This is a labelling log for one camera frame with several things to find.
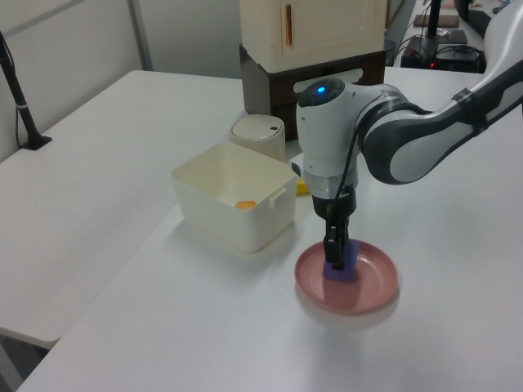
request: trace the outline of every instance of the cream cabinet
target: cream cabinet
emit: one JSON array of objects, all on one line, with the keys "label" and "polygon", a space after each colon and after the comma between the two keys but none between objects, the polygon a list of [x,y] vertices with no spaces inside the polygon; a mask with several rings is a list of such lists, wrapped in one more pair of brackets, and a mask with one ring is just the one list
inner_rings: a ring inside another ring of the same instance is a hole
[{"label": "cream cabinet", "polygon": [[240,0],[242,44],[267,72],[383,49],[387,0]]}]

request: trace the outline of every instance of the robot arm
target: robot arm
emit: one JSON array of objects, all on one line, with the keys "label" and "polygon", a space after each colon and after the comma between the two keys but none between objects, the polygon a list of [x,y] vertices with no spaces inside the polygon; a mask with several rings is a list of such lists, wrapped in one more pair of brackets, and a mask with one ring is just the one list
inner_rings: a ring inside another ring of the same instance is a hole
[{"label": "robot arm", "polygon": [[511,3],[485,35],[481,81],[429,113],[388,85],[356,86],[339,79],[311,84],[297,103],[303,150],[297,170],[326,221],[327,262],[343,269],[348,219],[355,210],[356,155],[388,184],[419,180],[446,156],[523,101],[523,0]]},{"label": "robot arm", "polygon": [[388,184],[419,180],[446,156],[523,101],[523,2],[492,19],[485,35],[483,79],[431,114],[370,109],[358,144],[372,175]]}]

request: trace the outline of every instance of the cabinet handle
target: cabinet handle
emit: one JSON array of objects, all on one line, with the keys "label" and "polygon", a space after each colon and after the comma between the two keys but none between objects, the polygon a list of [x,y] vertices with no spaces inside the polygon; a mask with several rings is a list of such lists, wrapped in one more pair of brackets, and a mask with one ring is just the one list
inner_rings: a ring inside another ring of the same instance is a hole
[{"label": "cabinet handle", "polygon": [[287,46],[293,45],[293,15],[291,12],[291,5],[285,5],[285,33],[287,36]]}]

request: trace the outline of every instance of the white container with lid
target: white container with lid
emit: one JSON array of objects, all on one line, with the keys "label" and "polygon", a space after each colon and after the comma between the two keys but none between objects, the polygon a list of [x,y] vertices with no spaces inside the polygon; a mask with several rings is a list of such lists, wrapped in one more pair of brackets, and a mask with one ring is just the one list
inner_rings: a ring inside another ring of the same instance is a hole
[{"label": "white container with lid", "polygon": [[283,162],[285,125],[277,117],[251,114],[230,129],[230,141]]}]

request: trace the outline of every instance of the gray floor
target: gray floor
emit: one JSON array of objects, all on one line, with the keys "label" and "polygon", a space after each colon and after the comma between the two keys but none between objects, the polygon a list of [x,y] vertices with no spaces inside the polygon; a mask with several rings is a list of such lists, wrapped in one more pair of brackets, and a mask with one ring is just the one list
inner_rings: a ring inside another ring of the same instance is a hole
[{"label": "gray floor", "polygon": [[48,350],[0,335],[0,392],[14,392]]}]

